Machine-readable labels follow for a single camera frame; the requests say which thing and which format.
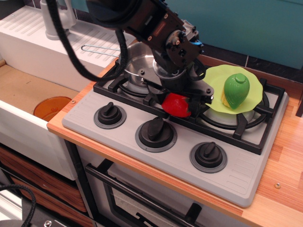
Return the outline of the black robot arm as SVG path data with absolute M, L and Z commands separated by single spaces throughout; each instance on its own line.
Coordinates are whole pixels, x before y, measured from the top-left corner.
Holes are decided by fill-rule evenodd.
M 203 53 L 199 34 L 165 1 L 89 0 L 86 4 L 98 25 L 131 34 L 151 49 L 153 67 L 141 68 L 137 74 L 157 103 L 164 103 L 170 93 L 178 94 L 186 98 L 187 114 L 198 116 L 201 106 L 212 102 L 214 90 L 204 82 L 206 68 L 198 59 Z

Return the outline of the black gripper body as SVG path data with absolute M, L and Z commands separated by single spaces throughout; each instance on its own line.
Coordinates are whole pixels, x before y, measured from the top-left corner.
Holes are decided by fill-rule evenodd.
M 153 66 L 155 73 L 161 81 L 161 86 L 145 83 L 170 93 L 179 94 L 188 98 L 194 95 L 213 96 L 214 89 L 203 81 L 206 75 L 206 67 L 198 59 L 184 69 L 178 69 L 173 73 L 166 72 L 157 62 Z

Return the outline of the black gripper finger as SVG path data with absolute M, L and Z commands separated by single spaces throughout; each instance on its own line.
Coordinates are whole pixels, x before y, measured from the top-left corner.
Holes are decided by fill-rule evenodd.
M 149 95 L 152 97 L 152 99 L 160 105 L 162 105 L 164 103 L 165 99 L 170 94 L 170 92 L 168 92 L 166 90 L 158 89 L 151 85 L 148 85 L 147 88 L 149 91 Z
M 197 117 L 204 109 L 206 104 L 211 104 L 213 96 L 198 96 L 194 95 L 189 99 L 188 107 L 191 112 L 191 117 Z

